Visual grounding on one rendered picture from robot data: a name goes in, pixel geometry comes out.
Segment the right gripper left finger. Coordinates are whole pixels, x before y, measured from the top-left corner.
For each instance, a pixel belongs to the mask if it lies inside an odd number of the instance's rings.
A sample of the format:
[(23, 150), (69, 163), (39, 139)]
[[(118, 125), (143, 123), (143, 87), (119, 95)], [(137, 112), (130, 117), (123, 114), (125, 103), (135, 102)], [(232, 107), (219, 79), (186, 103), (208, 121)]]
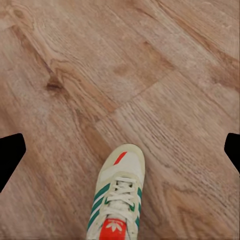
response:
[(26, 153), (22, 133), (0, 138), (0, 193)]

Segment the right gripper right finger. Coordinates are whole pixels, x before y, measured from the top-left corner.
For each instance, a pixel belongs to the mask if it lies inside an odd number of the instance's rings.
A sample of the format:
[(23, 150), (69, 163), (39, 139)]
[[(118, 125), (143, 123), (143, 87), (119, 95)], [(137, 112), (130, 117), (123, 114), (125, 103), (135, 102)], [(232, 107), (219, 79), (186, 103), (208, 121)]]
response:
[(240, 135), (229, 133), (224, 146), (224, 151), (240, 173)]

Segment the gym shoe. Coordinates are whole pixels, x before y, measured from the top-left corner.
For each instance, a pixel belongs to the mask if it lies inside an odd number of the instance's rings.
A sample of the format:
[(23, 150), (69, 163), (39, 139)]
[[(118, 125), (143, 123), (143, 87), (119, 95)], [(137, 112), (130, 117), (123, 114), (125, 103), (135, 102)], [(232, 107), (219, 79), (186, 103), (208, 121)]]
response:
[(145, 179), (143, 151), (116, 148), (98, 175), (86, 240), (137, 240)]

